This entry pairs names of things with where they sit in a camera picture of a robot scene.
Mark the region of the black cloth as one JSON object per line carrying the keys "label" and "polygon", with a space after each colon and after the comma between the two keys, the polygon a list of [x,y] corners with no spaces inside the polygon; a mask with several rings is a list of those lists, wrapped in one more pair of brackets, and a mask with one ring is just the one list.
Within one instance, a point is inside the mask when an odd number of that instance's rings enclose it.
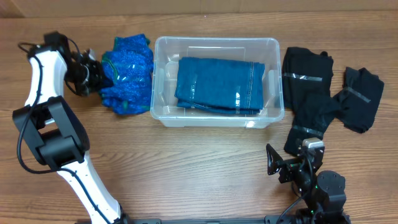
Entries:
{"label": "black cloth", "polygon": [[330,95],[333,59],[326,51],[289,47],[282,65],[284,106],[297,112],[310,93]]}
{"label": "black cloth", "polygon": [[309,94],[295,114],[284,151],[299,154],[297,140],[323,139],[323,135],[336,113],[341,109],[338,101],[327,95]]}
{"label": "black cloth", "polygon": [[336,113],[346,128],[365,133],[374,124],[384,82],[366,68],[346,67],[343,89],[333,98],[340,104]]}

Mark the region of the blue denim jeans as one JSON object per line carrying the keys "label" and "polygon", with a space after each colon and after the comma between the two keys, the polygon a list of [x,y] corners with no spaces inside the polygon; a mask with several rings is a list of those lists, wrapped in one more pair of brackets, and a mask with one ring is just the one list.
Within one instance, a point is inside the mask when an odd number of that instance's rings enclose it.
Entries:
{"label": "blue denim jeans", "polygon": [[263,109],[259,62],[184,57],[178,61],[177,106],[221,114],[258,114]]}

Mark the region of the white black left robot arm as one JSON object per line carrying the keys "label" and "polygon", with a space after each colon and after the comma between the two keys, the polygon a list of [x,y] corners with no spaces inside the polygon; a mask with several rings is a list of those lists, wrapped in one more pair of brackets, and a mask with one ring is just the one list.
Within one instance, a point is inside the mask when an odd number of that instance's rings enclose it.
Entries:
{"label": "white black left robot arm", "polygon": [[129,223],[122,206],[108,192],[90,158],[90,140],[80,120],[64,99],[64,89],[88,96],[113,82],[104,74],[92,49],[71,51],[73,41],[55,31],[42,44],[19,43],[32,67],[30,92],[24,107],[13,111],[19,131],[17,158],[27,172],[21,146],[26,143],[36,161],[69,183],[92,223]]}

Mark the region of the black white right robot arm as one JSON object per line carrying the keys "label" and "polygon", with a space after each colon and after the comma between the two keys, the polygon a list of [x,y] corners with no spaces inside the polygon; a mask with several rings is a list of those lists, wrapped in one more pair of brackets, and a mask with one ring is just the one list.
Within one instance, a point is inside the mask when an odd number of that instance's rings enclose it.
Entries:
{"label": "black white right robot arm", "polygon": [[344,214],[346,180],[332,170],[319,172],[325,152],[324,142],[308,138],[298,143],[299,155],[284,160],[268,144],[267,174],[279,174],[281,184],[291,183],[297,188],[298,199],[280,215],[268,215],[265,223],[350,223]]}

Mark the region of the blue glitter cloth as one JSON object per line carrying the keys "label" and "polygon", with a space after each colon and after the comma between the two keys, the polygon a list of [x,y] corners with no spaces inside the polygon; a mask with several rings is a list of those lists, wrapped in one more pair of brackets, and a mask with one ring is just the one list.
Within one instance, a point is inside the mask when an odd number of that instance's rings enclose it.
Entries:
{"label": "blue glitter cloth", "polygon": [[118,115],[136,115],[150,110],[154,54],[144,34],[116,37],[112,51],[101,64],[112,86],[100,90],[102,105]]}

